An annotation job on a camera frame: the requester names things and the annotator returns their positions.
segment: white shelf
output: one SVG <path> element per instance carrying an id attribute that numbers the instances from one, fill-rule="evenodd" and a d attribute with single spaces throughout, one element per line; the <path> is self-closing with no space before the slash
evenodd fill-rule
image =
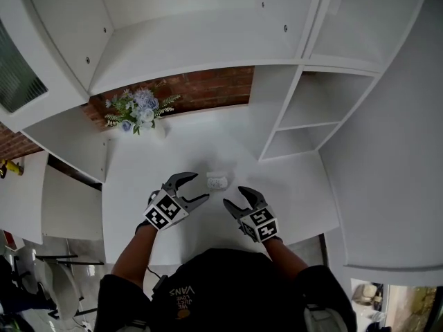
<path id="1" fill-rule="evenodd" d="M 90 94 L 302 57 L 320 0 L 33 0 Z"/>
<path id="2" fill-rule="evenodd" d="M 303 73 L 278 129 L 341 122 L 373 79 L 347 73 Z"/>
<path id="3" fill-rule="evenodd" d="M 264 160 L 313 151 L 334 130 L 335 124 L 276 131 Z"/>
<path id="4" fill-rule="evenodd" d="M 189 12 L 121 28 L 109 40 L 89 92 L 186 71 L 288 59 L 295 51 L 281 31 L 254 8 Z"/>
<path id="5" fill-rule="evenodd" d="M 382 71 L 409 32 L 420 1 L 332 0 L 326 15 L 324 3 L 324 20 L 320 12 L 306 56 L 318 65 Z"/>

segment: vase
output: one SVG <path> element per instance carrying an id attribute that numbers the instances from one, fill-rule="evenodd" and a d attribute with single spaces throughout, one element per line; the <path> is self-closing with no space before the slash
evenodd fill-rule
<path id="1" fill-rule="evenodd" d="M 157 140 L 165 140 L 166 130 L 165 130 L 165 127 L 163 126 L 163 122 L 161 122 L 161 120 L 156 120 L 155 121 L 155 128 L 151 128 L 151 130 L 152 130 L 154 137 Z"/>

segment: red brick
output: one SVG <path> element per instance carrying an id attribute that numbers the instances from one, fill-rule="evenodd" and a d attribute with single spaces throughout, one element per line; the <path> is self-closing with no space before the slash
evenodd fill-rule
<path id="1" fill-rule="evenodd" d="M 10 160 L 41 150 L 22 133 L 13 133 L 1 123 L 0 129 L 0 158 Z"/>
<path id="2" fill-rule="evenodd" d="M 236 68 L 223 68 L 218 69 L 218 77 L 234 76 L 234 75 L 246 75 L 254 74 L 253 66 L 238 66 Z"/>
<path id="3" fill-rule="evenodd" d="M 231 86 L 219 90 L 219 96 L 239 96 L 251 93 L 251 86 Z"/>
<path id="4" fill-rule="evenodd" d="M 186 82 L 186 79 L 184 74 L 178 74 L 178 75 L 165 77 L 165 81 L 169 85 L 175 85 Z"/>
<path id="5" fill-rule="evenodd" d="M 236 96 L 228 99 L 227 104 L 236 105 L 236 104 L 246 104 L 249 103 L 249 95 L 244 96 Z"/>
<path id="6" fill-rule="evenodd" d="M 236 76 L 233 78 L 234 85 L 252 85 L 253 75 Z"/>
<path id="7" fill-rule="evenodd" d="M 189 101 L 215 98 L 215 97 L 217 97 L 217 90 L 206 90 L 206 91 L 187 94 L 187 99 Z"/>
<path id="8" fill-rule="evenodd" d="M 184 84 L 174 85 L 172 89 L 174 93 L 192 93 L 208 89 L 218 89 L 230 85 L 231 85 L 231 80 L 228 78 L 224 78 L 224 79 L 212 79 L 212 80 L 198 81 L 198 82 L 185 82 Z"/>
<path id="9" fill-rule="evenodd" d="M 159 100 L 163 100 L 166 97 L 169 97 L 172 95 L 172 89 L 171 86 L 169 85 L 165 85 L 165 86 L 161 86 L 157 89 L 155 89 L 155 97 L 157 97 Z"/>
<path id="10" fill-rule="evenodd" d="M 213 79 L 217 76 L 216 70 L 203 70 L 203 71 L 195 71 L 194 73 L 187 73 L 186 78 L 188 81 L 202 81 Z"/>

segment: small white object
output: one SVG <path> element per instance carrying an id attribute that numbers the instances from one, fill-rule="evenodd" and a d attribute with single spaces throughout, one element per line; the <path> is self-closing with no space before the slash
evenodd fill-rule
<path id="1" fill-rule="evenodd" d="M 224 190 L 228 187 L 228 179 L 226 172 L 208 172 L 208 188 L 211 190 Z"/>

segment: white flower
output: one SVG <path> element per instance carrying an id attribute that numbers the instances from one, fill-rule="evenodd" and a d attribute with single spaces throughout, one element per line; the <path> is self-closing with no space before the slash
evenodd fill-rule
<path id="1" fill-rule="evenodd" d="M 154 120 L 154 111 L 150 108 L 143 109 L 139 114 L 139 119 L 143 123 L 151 122 Z"/>
<path id="2" fill-rule="evenodd" d="M 128 102 L 126 104 L 126 109 L 134 109 L 134 101 Z"/>

